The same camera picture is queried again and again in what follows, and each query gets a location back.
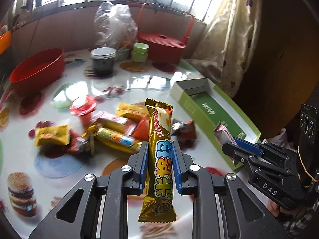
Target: curtain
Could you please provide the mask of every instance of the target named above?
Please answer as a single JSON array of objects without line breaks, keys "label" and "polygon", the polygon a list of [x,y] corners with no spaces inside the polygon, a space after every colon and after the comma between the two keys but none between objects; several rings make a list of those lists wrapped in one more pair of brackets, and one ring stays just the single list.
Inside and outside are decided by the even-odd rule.
[{"label": "curtain", "polygon": [[222,0],[188,60],[231,98],[236,94],[256,48],[262,0]]}]

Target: plaid sleeve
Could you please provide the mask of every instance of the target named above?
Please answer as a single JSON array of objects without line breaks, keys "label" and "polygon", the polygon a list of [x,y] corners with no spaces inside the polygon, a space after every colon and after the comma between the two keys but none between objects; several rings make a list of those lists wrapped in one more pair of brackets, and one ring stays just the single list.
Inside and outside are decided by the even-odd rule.
[{"label": "plaid sleeve", "polygon": [[296,237],[303,229],[305,229],[307,223],[312,219],[312,216],[316,212],[318,206],[319,198],[312,207],[307,209],[306,213],[301,218],[280,222],[291,238]]}]

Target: red basin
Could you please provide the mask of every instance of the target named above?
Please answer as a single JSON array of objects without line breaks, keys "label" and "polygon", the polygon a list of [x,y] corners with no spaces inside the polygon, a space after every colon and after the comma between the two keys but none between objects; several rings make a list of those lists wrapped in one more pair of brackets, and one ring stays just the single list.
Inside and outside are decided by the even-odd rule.
[{"label": "red basin", "polygon": [[63,54],[62,49],[51,48],[27,58],[18,65],[10,76],[17,95],[28,96],[57,80],[64,71]]}]

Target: metal bolt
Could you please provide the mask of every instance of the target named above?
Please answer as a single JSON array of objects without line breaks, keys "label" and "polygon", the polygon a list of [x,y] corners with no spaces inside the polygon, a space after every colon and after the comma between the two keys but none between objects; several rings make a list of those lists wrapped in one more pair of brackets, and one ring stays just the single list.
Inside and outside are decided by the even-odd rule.
[{"label": "metal bolt", "polygon": [[121,169],[122,169],[123,172],[128,172],[128,171],[131,170],[131,167],[130,167],[129,165],[123,165],[123,166],[121,167]]},{"label": "metal bolt", "polygon": [[233,174],[233,173],[228,173],[227,174],[227,179],[228,180],[234,181],[234,180],[236,180],[236,178],[237,178],[237,176],[235,174]]},{"label": "metal bolt", "polygon": [[192,164],[190,167],[189,167],[192,171],[198,171],[200,169],[200,167],[197,165],[197,164]]},{"label": "metal bolt", "polygon": [[90,182],[91,180],[94,179],[94,175],[93,174],[87,174],[84,176],[84,179],[87,181],[87,182]]}]

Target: circular logo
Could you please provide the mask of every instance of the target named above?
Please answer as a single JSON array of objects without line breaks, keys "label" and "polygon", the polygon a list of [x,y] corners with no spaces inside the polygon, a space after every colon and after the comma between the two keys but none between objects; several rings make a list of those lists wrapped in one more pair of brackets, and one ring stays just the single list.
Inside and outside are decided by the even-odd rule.
[{"label": "circular logo", "polygon": [[153,213],[155,215],[162,215],[169,212],[172,209],[172,203],[168,200],[161,200],[153,207]]}]

